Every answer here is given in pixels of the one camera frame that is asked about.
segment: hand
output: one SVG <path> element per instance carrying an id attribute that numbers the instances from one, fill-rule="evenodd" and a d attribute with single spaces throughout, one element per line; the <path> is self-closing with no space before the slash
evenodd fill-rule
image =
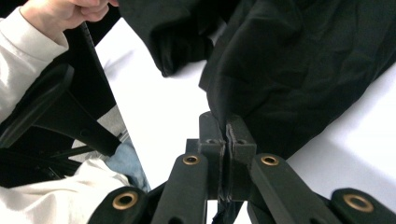
<path id="1" fill-rule="evenodd" d="M 117 0 L 29 0 L 21 7 L 21 14 L 53 40 L 84 21 L 101 20 L 108 12 L 108 3 L 114 7 L 119 5 Z"/>

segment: white shirt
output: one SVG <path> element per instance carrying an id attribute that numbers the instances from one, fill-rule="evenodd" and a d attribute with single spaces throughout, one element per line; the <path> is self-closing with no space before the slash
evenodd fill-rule
<path id="1" fill-rule="evenodd" d="M 51 41 L 18 8 L 0 19 L 0 122 L 41 71 L 67 50 L 64 35 Z M 1 222 L 87 223 L 110 191 L 128 185 L 126 176 L 111 171 L 103 161 L 87 160 L 66 179 L 14 189 L 0 187 Z"/>

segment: blue jeans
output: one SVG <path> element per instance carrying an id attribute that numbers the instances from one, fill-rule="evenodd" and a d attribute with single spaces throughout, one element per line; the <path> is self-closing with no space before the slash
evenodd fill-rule
<path id="1" fill-rule="evenodd" d="M 105 164 L 112 171 L 126 175 L 134 187 L 150 191 L 149 182 L 130 138 L 117 147 L 116 153 L 106 159 Z"/>

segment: brass grommet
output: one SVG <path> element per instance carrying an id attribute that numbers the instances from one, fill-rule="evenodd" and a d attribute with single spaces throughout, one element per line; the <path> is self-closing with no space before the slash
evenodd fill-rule
<path id="1" fill-rule="evenodd" d="M 370 201 L 368 201 L 367 199 L 361 197 L 360 195 L 346 194 L 346 195 L 344 195 L 343 198 L 347 205 L 349 205 L 350 207 L 352 207 L 358 211 L 365 212 L 365 213 L 371 213 L 374 211 L 373 204 L 370 203 Z M 361 204 L 355 203 L 354 200 L 358 200 L 359 202 L 361 202 Z"/>
<path id="2" fill-rule="evenodd" d="M 128 201 L 128 203 L 123 202 L 122 199 L 125 198 L 130 199 L 130 201 Z M 125 210 L 134 206 L 137 203 L 137 200 L 138 200 L 138 195 L 136 192 L 134 191 L 123 192 L 113 200 L 113 207 L 118 210 Z"/>
<path id="3" fill-rule="evenodd" d="M 187 165 L 195 165 L 199 162 L 199 158 L 196 156 L 187 156 L 183 158 L 183 162 Z"/>
<path id="4" fill-rule="evenodd" d="M 264 156 L 262 157 L 262 163 L 266 165 L 276 166 L 279 164 L 279 160 L 272 156 Z"/>

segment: black metal bar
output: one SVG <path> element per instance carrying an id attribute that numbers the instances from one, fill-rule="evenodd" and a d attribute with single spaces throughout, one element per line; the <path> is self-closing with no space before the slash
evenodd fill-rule
<path id="1" fill-rule="evenodd" d="M 49 154 L 43 154 L 42 156 L 59 160 L 59 159 L 67 159 L 72 156 L 77 156 L 92 151 L 93 149 L 91 147 L 84 146 L 84 147 L 75 147 L 67 150 L 51 152 Z"/>
<path id="2" fill-rule="evenodd" d="M 209 162 L 208 199 L 217 200 L 222 194 L 223 157 L 225 141 L 219 131 L 219 125 L 210 112 L 199 117 L 199 153 Z"/>
<path id="3" fill-rule="evenodd" d="M 396 223 L 396 216 L 385 205 L 357 189 L 338 189 L 331 206 L 344 223 Z"/>
<path id="4" fill-rule="evenodd" d="M 48 158 L 40 158 L 37 156 L 29 156 L 27 154 L 21 154 L 13 152 L 8 149 L 0 149 L 1 157 L 0 161 L 7 162 L 13 165 L 21 167 L 41 167 L 48 166 L 53 167 L 57 170 L 62 170 L 64 175 L 73 175 L 77 168 L 81 165 L 80 162 L 70 160 L 55 160 Z"/>
<path id="5" fill-rule="evenodd" d="M 246 201 L 250 195 L 250 164 L 256 155 L 256 143 L 245 122 L 238 116 L 227 120 L 228 152 L 223 169 L 226 197 L 230 201 Z"/>
<path id="6" fill-rule="evenodd" d="M 276 223 L 341 223 L 280 157 L 254 157 L 251 177 Z"/>
<path id="7" fill-rule="evenodd" d="M 177 158 L 151 223 L 205 223 L 207 165 L 197 153 Z"/>
<path id="8" fill-rule="evenodd" d="M 34 125 L 75 138 L 106 156 L 113 155 L 120 144 L 70 93 L 64 94 Z"/>

